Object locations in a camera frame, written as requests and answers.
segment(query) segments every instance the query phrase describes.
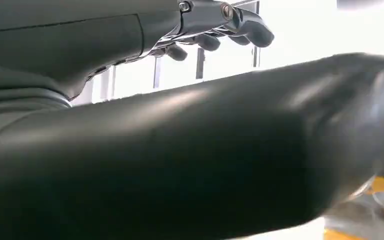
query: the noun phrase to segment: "robotic arm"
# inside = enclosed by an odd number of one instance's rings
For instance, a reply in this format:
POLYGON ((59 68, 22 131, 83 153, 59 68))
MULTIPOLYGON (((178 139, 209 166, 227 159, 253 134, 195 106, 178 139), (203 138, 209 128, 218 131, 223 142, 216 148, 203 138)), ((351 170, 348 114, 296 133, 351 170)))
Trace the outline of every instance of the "robotic arm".
POLYGON ((70 108, 111 64, 273 40, 223 2, 77 3, 0 0, 0 240, 258 234, 316 218, 384 159, 381 56, 70 108))

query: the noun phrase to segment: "metal part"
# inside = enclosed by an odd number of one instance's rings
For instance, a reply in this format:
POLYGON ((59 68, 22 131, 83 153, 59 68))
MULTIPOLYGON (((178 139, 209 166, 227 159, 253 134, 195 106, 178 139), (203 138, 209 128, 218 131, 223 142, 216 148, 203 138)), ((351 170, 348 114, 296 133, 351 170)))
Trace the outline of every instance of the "metal part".
POLYGON ((191 5, 187 1, 182 1, 179 3, 179 9, 182 13, 187 13, 191 10, 191 5))
POLYGON ((233 7, 228 3, 225 3, 221 6, 221 13, 226 20, 233 19, 233 11, 233 7))

